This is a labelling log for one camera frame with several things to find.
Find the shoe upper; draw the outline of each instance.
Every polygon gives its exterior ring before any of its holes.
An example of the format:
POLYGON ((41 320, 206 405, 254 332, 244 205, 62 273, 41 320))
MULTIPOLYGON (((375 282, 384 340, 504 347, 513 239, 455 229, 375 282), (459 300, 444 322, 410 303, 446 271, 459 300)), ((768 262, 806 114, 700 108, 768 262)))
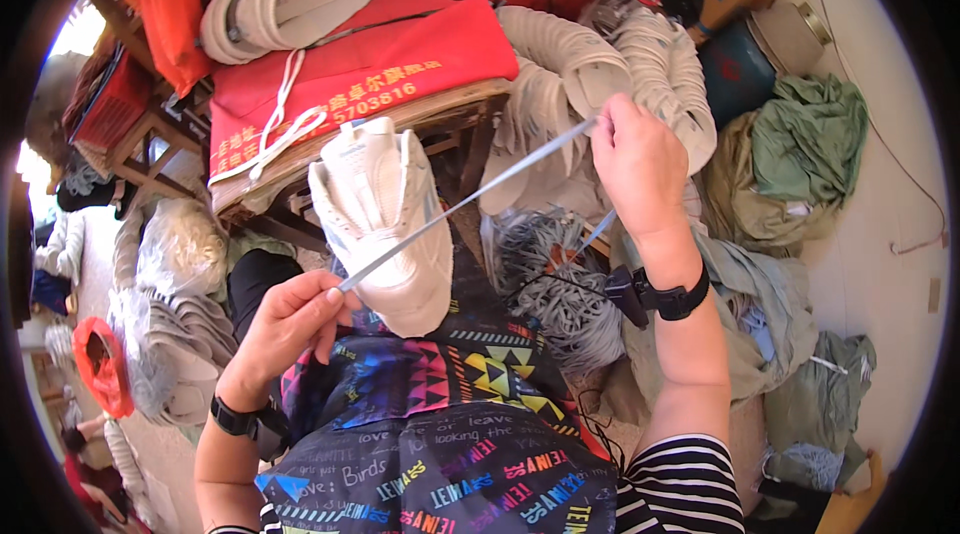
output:
MULTIPOLYGON (((389 117, 343 124, 320 159, 308 175, 314 211, 348 274, 442 212, 423 145, 412 130, 397 134, 389 117)), ((447 313, 452 269, 444 219, 364 278, 356 292, 398 335, 423 336, 447 313), (432 325, 421 331, 426 324, 432 325)))

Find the person's left hand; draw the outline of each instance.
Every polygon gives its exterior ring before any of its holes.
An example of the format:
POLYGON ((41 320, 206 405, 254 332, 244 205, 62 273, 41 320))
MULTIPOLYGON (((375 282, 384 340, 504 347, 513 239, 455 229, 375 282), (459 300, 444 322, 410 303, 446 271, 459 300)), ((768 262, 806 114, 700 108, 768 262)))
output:
POLYGON ((223 399, 228 407, 234 411, 261 408, 256 406, 262 406, 257 397, 307 349, 313 349, 320 363, 330 362, 337 322, 348 326, 351 311, 362 307, 353 292, 344 295, 336 288, 341 282, 330 272, 316 270, 267 290, 218 383, 218 394, 233 397, 223 399))

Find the person's right hand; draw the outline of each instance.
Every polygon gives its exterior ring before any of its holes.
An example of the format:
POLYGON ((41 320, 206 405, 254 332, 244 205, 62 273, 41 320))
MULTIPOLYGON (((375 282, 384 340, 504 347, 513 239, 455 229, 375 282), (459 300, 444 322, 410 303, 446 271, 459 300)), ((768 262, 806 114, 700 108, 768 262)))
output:
POLYGON ((217 382, 218 396, 229 408, 262 408, 267 385, 306 349, 320 363, 330 362, 337 323, 349 325, 351 311, 362 308, 353 292, 344 295, 336 288, 342 281, 316 270, 267 290, 240 348, 217 382))
POLYGON ((591 146, 600 181, 634 240, 688 227, 687 149, 663 121, 617 94, 597 115, 591 146))

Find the red plastic bag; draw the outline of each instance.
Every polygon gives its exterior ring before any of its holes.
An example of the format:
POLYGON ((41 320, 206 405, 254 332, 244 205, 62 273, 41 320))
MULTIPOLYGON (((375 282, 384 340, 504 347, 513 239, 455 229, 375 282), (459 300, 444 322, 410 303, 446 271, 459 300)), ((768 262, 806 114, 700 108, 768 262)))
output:
POLYGON ((150 55, 158 72, 183 98, 210 73, 213 61, 196 45, 204 8, 200 0, 126 0, 143 18, 150 55))
POLYGON ((87 317, 73 330, 73 357, 79 377, 103 410, 116 419, 134 413, 127 385, 123 347, 99 317, 87 317))

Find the black and white striped shirt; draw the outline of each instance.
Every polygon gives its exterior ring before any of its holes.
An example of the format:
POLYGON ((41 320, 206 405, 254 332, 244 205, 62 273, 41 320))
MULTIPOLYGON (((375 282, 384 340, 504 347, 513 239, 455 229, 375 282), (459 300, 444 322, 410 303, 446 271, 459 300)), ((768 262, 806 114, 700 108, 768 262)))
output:
POLYGON ((743 509, 726 444, 703 434, 667 438, 619 478, 617 534, 743 534, 743 509))

